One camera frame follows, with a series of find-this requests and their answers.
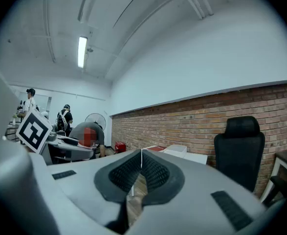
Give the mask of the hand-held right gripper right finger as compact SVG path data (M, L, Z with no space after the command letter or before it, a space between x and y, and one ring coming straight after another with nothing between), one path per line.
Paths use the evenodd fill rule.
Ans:
M144 207L127 235L231 235L235 229L211 196L225 191L252 218L265 212L250 191L216 169L162 152L156 156L177 165L185 183L168 203Z

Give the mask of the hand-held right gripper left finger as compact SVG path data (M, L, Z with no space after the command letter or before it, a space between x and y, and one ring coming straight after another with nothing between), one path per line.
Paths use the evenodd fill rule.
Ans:
M32 165L34 216L32 235L142 235L142 219L128 227L126 196L121 203L107 201L94 178L100 169L117 166L138 155L125 152L102 159L47 166L41 155L29 155Z

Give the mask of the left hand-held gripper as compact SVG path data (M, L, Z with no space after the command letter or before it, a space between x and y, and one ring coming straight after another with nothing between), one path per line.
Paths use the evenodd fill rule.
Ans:
M43 156L47 165L53 164L52 157L64 161L94 159L93 149L78 146L77 139L57 135L46 111L31 108L19 125L17 136L30 152ZM57 144L57 139L64 143Z

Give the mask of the white box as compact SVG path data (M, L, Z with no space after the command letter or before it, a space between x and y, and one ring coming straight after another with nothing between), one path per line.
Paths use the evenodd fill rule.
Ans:
M170 145L163 150L163 153L184 158L187 153L187 147L184 145Z

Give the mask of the red box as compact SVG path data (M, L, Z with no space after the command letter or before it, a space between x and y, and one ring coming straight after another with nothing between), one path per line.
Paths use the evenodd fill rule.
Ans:
M120 141L115 143L115 154L125 152L127 150L126 144Z

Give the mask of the black office chair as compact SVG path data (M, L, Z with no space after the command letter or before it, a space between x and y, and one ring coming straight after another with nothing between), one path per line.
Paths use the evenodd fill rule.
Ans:
M253 116L233 117L214 138L216 169L253 192L265 147L265 135Z

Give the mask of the red book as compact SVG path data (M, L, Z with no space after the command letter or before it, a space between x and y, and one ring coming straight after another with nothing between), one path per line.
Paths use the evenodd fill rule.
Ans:
M154 151L154 152L163 152L166 149L166 147L154 145L154 146L146 147L146 149L149 151Z

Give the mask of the black side table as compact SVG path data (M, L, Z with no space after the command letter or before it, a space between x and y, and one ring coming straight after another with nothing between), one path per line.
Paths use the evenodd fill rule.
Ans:
M17 136L17 130L20 126L20 122L17 122L15 125L13 125L13 123L10 123L7 126L6 132L5 132L5 137L7 140L10 141L15 141L15 142L19 142L20 139Z

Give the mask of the long ceiling light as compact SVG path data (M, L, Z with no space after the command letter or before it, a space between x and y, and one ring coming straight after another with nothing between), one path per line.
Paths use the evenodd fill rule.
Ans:
M85 52L86 52L86 46L87 46L87 37L79 37L78 41L78 67L83 68L84 67L84 60L85 60Z

